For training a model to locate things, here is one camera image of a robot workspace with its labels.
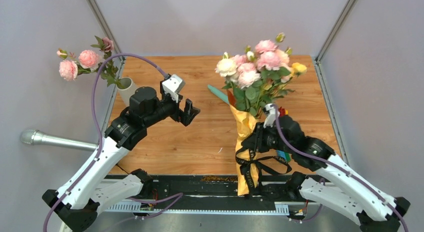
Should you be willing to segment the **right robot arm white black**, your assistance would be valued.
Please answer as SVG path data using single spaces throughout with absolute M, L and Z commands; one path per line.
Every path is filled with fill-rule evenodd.
M 361 231 L 408 230 L 404 215 L 410 202 L 376 188 L 335 151 L 318 138 L 304 134 L 288 115 L 257 123 L 252 134 L 242 139 L 241 149 L 251 155 L 271 149 L 288 152 L 300 166 L 333 183 L 327 187 L 308 175 L 294 172 L 286 182 L 285 193 L 291 200 L 304 198 L 318 202 L 353 221 Z

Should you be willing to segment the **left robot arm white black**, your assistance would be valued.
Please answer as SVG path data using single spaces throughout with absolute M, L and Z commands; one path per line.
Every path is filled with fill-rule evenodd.
M 51 213 L 57 214 L 72 231 L 85 231 L 114 204 L 137 195 L 150 197 L 153 179 L 142 169 L 103 189 L 98 189 L 98 185 L 146 137 L 149 127 L 167 118 L 188 126 L 199 114 L 200 110 L 189 99 L 184 109 L 180 108 L 180 91 L 184 85 L 184 81 L 172 76 L 161 82 L 159 91 L 152 87 L 138 88 L 77 173 L 59 189 L 49 189 L 43 194 Z

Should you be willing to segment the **black ribbon with gold text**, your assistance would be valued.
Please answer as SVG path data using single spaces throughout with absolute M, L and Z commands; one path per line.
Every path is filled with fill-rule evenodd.
M 256 189 L 262 186 L 263 172 L 269 175 L 285 175 L 292 171 L 287 160 L 278 155 L 258 157 L 255 151 L 249 150 L 238 141 L 235 146 L 235 161 L 237 165 L 237 195 L 253 196 Z M 285 170 L 279 172 L 264 164 L 266 160 L 274 160 Z

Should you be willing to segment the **flower bouquet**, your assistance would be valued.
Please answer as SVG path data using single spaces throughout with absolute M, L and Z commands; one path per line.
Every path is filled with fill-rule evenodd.
M 287 85 L 307 72 L 305 65 L 290 62 L 291 48 L 280 48 L 285 37 L 279 33 L 273 41 L 261 40 L 253 48 L 247 46 L 242 55 L 224 53 L 216 65 L 215 72 L 225 79 L 223 89 L 235 118 L 236 143 L 242 144 L 252 134 L 264 106 L 292 92 Z

